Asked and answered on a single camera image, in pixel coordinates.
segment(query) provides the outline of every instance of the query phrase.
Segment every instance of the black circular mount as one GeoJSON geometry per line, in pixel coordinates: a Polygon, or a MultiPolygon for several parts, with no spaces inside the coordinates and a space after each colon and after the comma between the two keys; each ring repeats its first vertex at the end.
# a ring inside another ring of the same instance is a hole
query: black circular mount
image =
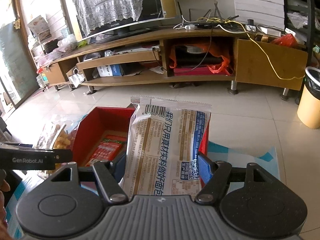
{"type": "Polygon", "coordinates": [[[45,181],[18,202],[16,213],[22,229],[41,239],[83,232],[103,210],[93,192],[72,182],[45,181]]]}
{"type": "Polygon", "coordinates": [[[220,212],[229,225],[246,235],[280,238],[300,232],[307,207],[291,192],[248,192],[241,188],[223,198],[220,212]]]}

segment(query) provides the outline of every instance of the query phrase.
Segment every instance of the barcode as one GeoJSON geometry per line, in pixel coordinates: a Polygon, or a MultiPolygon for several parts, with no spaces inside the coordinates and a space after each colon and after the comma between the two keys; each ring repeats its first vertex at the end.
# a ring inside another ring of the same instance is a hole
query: barcode
{"type": "Polygon", "coordinates": [[[167,108],[165,106],[146,105],[145,113],[165,117],[167,108]]]}

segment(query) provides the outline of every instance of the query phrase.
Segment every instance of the red cardboard box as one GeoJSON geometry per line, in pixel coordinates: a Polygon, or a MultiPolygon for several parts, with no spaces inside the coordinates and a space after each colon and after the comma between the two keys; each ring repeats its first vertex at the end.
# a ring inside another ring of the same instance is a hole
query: red cardboard box
{"type": "MultiPolygon", "coordinates": [[[[73,160],[85,166],[106,135],[128,137],[134,108],[96,107],[80,123],[73,145],[73,160]]],[[[207,154],[209,125],[204,132],[199,151],[207,154]]]]}

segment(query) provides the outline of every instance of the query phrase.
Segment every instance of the glass door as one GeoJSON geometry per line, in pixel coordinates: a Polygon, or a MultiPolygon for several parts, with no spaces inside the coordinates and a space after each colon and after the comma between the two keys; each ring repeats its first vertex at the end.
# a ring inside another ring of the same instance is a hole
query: glass door
{"type": "Polygon", "coordinates": [[[22,41],[14,0],[0,0],[0,82],[17,108],[39,86],[22,41]]]}

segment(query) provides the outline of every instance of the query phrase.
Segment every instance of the small red packet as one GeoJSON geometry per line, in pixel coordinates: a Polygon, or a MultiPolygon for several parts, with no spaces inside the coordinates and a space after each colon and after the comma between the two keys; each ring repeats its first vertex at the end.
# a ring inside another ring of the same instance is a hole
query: small red packet
{"type": "Polygon", "coordinates": [[[86,166],[98,161],[112,161],[125,146],[127,138],[107,135],[98,145],[86,166]]]}

